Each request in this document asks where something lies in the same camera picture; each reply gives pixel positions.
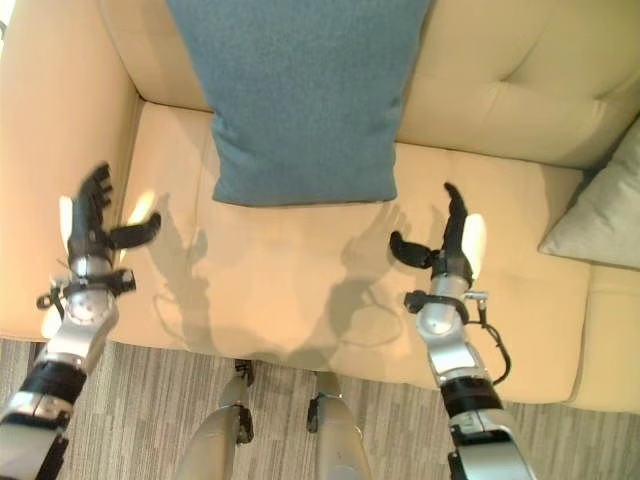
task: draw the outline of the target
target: robotic hand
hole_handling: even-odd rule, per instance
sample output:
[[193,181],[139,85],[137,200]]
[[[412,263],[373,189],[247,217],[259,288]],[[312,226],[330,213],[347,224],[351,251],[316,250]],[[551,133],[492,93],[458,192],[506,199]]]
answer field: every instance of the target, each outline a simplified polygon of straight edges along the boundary
[[154,213],[143,224],[105,232],[103,211],[112,190],[109,167],[103,164],[82,183],[70,206],[67,249],[72,274],[53,282],[49,293],[37,300],[40,309],[55,306],[62,323],[0,414],[2,479],[57,477],[73,404],[118,320],[116,298],[136,288],[131,270],[112,270],[114,254],[150,242],[160,229],[160,215]]
[[[429,294],[416,290],[405,306],[417,314],[416,328],[427,346],[431,371],[449,414],[456,447],[449,454],[453,480],[535,480],[517,444],[510,415],[493,385],[509,374],[511,360],[497,330],[487,323],[487,293],[471,291],[482,266],[486,229],[479,215],[467,214],[460,192],[446,183],[451,198],[449,221],[440,250],[390,238],[396,259],[411,267],[432,269]],[[480,321],[469,321],[466,298],[478,302]],[[465,326],[479,324],[496,341],[505,360],[505,373],[495,382],[471,345]]]

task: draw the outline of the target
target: sofa backrest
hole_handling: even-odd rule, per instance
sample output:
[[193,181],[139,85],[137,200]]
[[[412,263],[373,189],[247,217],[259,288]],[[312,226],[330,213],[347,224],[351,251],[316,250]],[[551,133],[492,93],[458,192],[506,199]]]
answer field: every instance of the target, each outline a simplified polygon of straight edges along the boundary
[[[96,0],[146,100],[210,110],[164,0]],[[640,110],[640,2],[434,0],[398,140],[562,166]]]

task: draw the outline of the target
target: upholstery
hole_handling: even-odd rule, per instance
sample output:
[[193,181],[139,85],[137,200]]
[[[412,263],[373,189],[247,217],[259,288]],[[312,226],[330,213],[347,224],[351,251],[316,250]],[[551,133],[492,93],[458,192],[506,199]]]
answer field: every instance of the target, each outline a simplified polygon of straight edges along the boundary
[[640,413],[640,271],[593,266],[571,405]]
[[[392,262],[387,242],[399,228],[439,246],[448,207],[442,184],[450,180],[488,224],[478,288],[492,292],[490,319],[514,356],[502,393],[569,397],[590,267],[541,255],[536,245],[580,172],[398,144],[394,202],[238,207],[210,199],[219,163],[209,121],[206,113],[144,107],[124,213],[154,198],[164,223],[152,245],[124,258],[139,289],[122,298],[112,338],[433,386],[402,308],[404,293],[427,289],[428,278]],[[474,332],[499,374],[501,359],[485,335]]]
[[[104,24],[95,2],[21,0],[0,63],[0,335],[41,338],[34,299],[62,272],[57,196],[107,160],[118,194],[127,183],[111,218],[165,214],[157,242],[124,256],[139,291],[119,300],[112,339],[432,386],[400,308],[428,279],[385,256],[386,236],[399,227],[437,246],[450,180],[488,223],[477,287],[514,357],[504,398],[640,411],[640,273],[539,254],[582,172],[499,158],[586,166],[612,147],[638,112],[637,3],[511,2],[435,4],[417,67],[428,81],[414,76],[399,135],[416,145],[396,145],[395,202],[256,210],[209,197],[211,116],[162,0],[101,0]],[[602,37],[599,23],[611,38],[601,47],[583,35],[587,25]],[[492,102],[526,50],[500,41],[509,35],[535,48]],[[471,334],[499,373],[493,343]]]
[[[141,95],[208,110],[164,0],[100,0]],[[640,3],[436,0],[398,140],[571,167],[640,109]]]
[[85,0],[64,9],[55,0],[18,2],[0,73],[0,335],[31,339],[39,332],[35,299],[52,273],[62,273],[56,259],[65,258],[58,197],[74,194],[107,161],[117,189],[107,216],[113,221],[139,97]]

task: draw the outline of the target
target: gray pillow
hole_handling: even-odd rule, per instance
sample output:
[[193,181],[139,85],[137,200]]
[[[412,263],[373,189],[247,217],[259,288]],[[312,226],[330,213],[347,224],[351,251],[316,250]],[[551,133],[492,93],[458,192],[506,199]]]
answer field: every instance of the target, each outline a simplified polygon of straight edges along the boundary
[[640,119],[540,251],[640,268]]

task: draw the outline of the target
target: floor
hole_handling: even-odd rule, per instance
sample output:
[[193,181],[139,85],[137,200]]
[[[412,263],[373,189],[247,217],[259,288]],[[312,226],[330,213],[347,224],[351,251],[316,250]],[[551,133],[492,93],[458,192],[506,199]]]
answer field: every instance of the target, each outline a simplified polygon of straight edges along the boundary
[[[29,345],[0,340],[0,400],[19,387]],[[69,430],[63,479],[169,479],[191,434],[231,376],[226,359],[109,344]],[[234,480],[313,478],[305,429],[309,372],[257,365],[254,441]],[[451,443],[439,396],[407,385],[343,378],[374,478],[448,479]],[[561,405],[508,405],[540,479],[640,479],[640,416]]]

